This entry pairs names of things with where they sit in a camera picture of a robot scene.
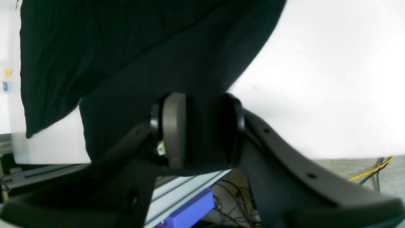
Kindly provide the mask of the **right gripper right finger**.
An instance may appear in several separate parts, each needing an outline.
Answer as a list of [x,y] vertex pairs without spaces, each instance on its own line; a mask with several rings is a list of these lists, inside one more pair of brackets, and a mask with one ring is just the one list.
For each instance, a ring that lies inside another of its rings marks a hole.
[[231,138],[230,168],[248,178],[263,228],[395,228],[400,198],[382,195],[307,159],[231,94],[222,122]]

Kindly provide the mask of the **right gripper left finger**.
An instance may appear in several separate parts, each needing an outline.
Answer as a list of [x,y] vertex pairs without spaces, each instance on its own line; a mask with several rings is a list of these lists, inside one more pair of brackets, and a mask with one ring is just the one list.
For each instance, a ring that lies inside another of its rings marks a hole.
[[172,93],[103,157],[8,201],[1,219],[22,228],[143,227],[161,169],[184,166],[185,135],[186,95]]

